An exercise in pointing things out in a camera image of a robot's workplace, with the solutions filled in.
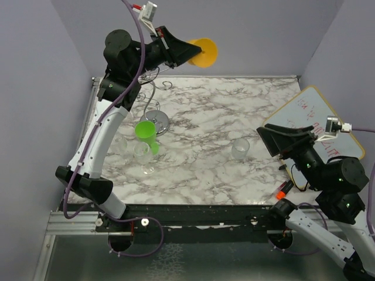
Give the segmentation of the orange plastic wine glass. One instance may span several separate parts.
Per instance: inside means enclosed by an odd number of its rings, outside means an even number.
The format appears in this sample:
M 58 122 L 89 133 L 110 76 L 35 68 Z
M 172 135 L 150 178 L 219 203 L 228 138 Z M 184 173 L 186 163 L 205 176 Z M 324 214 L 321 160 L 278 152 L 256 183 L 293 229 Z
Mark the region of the orange plastic wine glass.
M 188 43 L 201 48 L 201 52 L 188 61 L 190 65 L 200 68 L 212 66 L 218 57 L 218 48 L 214 41 L 209 38 L 189 40 Z

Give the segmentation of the green plastic wine glass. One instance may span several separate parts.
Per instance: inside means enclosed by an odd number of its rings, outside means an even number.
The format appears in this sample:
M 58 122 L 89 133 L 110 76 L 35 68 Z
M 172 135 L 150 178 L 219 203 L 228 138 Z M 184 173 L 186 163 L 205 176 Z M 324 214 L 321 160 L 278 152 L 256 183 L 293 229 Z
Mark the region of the green plastic wine glass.
M 156 126 L 152 121 L 141 121 L 135 126 L 135 135 L 139 141 L 145 142 L 151 148 L 153 155 L 159 152 L 159 145 L 156 141 Z

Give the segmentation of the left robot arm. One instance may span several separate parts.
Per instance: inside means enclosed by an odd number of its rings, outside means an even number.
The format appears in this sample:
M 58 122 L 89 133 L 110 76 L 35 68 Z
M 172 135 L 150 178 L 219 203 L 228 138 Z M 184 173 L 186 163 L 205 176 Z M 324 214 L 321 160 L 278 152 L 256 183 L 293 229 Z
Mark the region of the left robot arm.
M 104 159 L 122 121 L 132 108 L 141 89 L 138 77 L 165 64 L 180 66 L 198 54 L 202 48 L 193 42 L 174 37 L 166 27 L 156 29 L 152 42 L 134 41 L 122 29 L 105 38 L 105 76 L 100 84 L 96 117 L 67 166 L 59 166 L 55 175 L 65 186 L 63 211 L 71 191 L 97 204 L 108 214 L 109 224 L 117 231 L 129 226 L 126 205 L 114 194 L 113 183 L 101 176 Z

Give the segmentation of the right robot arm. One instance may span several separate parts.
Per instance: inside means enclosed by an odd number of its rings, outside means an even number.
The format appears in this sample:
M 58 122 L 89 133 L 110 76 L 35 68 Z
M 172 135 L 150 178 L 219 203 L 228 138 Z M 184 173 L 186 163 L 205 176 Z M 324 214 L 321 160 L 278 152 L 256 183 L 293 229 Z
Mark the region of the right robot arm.
M 313 127 L 287 128 L 266 124 L 257 128 L 271 156 L 292 159 L 321 211 L 345 234 L 343 241 L 313 222 L 294 203 L 280 199 L 269 212 L 276 229 L 287 227 L 310 240 L 343 270 L 347 280 L 374 280 L 374 232 L 359 192 L 369 182 L 356 157 L 335 156 L 324 162 L 314 148 L 319 138 Z

